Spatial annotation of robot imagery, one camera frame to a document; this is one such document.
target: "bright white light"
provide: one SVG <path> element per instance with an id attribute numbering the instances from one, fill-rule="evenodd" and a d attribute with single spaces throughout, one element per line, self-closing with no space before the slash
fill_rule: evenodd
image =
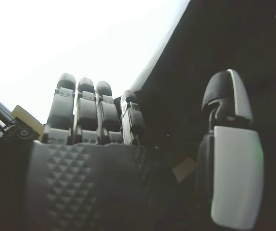
<path id="1" fill-rule="evenodd" d="M 130 88 L 189 0 L 0 0 L 0 101 L 41 123 L 62 73 Z"/>

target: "dark background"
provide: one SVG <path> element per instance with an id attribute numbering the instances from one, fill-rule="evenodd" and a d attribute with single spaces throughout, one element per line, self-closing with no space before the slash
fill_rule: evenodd
<path id="1" fill-rule="evenodd" d="M 264 150 L 265 188 L 256 230 L 276 230 L 276 0 L 191 0 L 142 90 L 153 141 L 173 164 L 196 159 L 209 79 L 235 69 L 248 91 Z"/>

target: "textured grip pad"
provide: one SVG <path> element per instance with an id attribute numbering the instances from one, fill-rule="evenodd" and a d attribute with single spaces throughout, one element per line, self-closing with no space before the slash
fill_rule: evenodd
<path id="1" fill-rule="evenodd" d="M 151 176 L 162 174 L 150 173 L 146 155 L 145 150 L 135 146 L 67 146 L 36 141 L 27 174 L 26 229 L 153 230 L 156 211 L 152 204 L 161 205 L 156 206 L 160 210 L 157 217 L 161 217 L 163 201 L 172 199 L 166 192 L 173 185 L 167 184 L 168 177 L 166 182 L 151 186 Z M 148 200 L 156 195 L 151 190 L 156 187 L 163 192 L 157 197 L 160 200 Z"/>

